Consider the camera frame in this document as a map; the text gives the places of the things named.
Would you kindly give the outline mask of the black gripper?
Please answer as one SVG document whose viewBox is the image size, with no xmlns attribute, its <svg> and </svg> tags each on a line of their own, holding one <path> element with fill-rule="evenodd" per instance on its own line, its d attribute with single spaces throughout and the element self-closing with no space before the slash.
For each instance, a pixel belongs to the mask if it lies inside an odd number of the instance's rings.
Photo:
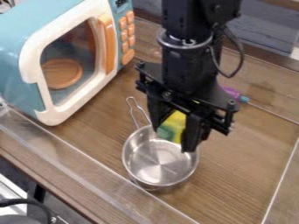
<svg viewBox="0 0 299 224">
<path fill-rule="evenodd" d="M 153 130 L 173 111 L 185 114 L 181 151 L 194 152 L 216 130 L 229 133 L 238 104 L 217 82 L 222 40 L 158 38 L 162 62 L 140 62 L 136 89 L 146 95 Z"/>
</svg>

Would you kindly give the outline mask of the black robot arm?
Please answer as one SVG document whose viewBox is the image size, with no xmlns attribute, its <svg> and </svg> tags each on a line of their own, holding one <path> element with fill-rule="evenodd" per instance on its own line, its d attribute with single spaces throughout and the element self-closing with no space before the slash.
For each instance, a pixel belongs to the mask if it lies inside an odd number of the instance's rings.
<svg viewBox="0 0 299 224">
<path fill-rule="evenodd" d="M 170 114 L 185 114 L 181 151 L 193 152 L 212 130 L 229 133 L 238 103 L 224 91 L 217 76 L 237 73 L 220 69 L 222 39 L 244 51 L 226 22 L 240 16 L 241 0 L 162 0 L 162 28 L 156 40 L 162 62 L 140 62 L 136 89 L 146 95 L 152 127 Z"/>
</svg>

